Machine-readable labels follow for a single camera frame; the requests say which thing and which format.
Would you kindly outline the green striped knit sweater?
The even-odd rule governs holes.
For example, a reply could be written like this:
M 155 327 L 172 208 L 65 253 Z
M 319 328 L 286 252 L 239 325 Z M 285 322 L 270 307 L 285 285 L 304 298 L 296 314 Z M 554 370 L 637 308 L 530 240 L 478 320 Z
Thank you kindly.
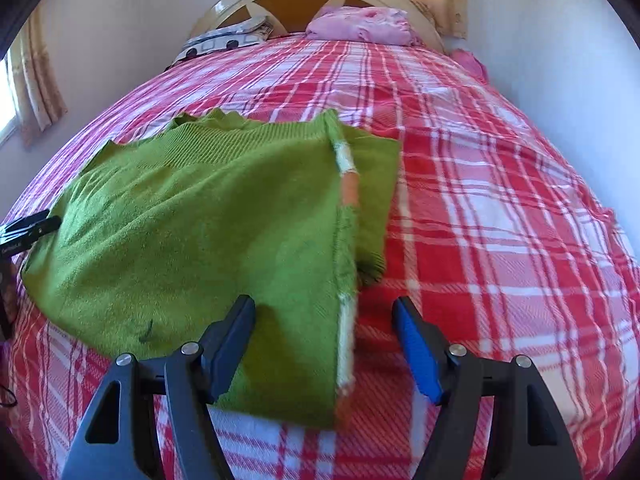
M 166 356 L 241 295 L 257 321 L 225 410 L 333 429 L 352 410 L 358 290 L 385 271 L 398 141 L 212 110 L 104 145 L 66 186 L 22 282 L 104 356 Z

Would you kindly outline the left side window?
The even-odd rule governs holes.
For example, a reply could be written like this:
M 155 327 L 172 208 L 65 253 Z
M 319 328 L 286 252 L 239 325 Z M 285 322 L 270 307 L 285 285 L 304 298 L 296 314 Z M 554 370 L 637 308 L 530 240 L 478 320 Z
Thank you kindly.
M 7 55 L 1 60 L 0 77 L 0 145 L 3 145 L 17 133 L 20 125 L 20 116 L 18 116 L 14 96 L 12 70 Z

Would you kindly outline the beige curtain left window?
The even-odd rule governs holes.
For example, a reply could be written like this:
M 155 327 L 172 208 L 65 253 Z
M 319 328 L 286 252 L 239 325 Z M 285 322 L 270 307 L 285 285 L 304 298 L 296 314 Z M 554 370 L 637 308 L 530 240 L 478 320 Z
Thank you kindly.
M 17 130 L 30 148 L 67 113 L 44 40 L 40 4 L 18 32 L 8 55 Z

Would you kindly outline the red white plaid bedspread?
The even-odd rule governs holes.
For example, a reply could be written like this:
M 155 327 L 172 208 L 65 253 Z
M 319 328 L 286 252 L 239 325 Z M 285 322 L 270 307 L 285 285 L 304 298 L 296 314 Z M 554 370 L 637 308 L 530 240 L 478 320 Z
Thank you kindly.
M 408 296 L 480 356 L 529 356 L 602 479 L 639 431 L 639 263 L 612 210 L 516 107 L 426 49 L 299 37 L 197 58 L 132 90 L 44 166 L 3 221 L 50 206 L 107 141 L 175 115 L 341 120 L 401 142 L 387 270 L 359 301 L 352 422 L 317 431 L 213 411 L 239 479 L 407 479 L 437 416 L 390 330 Z

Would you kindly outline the white patterned pillow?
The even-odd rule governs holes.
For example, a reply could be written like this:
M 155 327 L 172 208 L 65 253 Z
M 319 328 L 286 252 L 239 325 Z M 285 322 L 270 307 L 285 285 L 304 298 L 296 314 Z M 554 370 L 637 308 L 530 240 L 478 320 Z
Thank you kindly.
M 240 47 L 262 44 L 272 34 L 273 26 L 266 16 L 249 18 L 238 24 L 208 30 L 189 39 L 176 56 L 174 63 L 180 63 L 212 52 L 230 51 Z

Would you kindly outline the pink cloth beside bed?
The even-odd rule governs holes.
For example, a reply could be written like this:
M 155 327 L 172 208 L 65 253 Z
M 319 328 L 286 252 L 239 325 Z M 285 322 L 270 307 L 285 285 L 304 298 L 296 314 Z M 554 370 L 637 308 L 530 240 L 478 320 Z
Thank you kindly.
M 483 84 L 488 84 L 489 76 L 486 66 L 470 51 L 454 49 L 449 57 Z

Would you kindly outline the pink floral pillow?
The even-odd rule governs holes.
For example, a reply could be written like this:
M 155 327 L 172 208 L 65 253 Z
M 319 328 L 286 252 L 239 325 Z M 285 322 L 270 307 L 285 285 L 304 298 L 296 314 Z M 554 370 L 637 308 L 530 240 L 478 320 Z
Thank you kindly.
M 386 46 L 416 47 L 423 41 L 404 10 L 385 6 L 324 6 L 306 27 L 314 40 L 360 41 Z

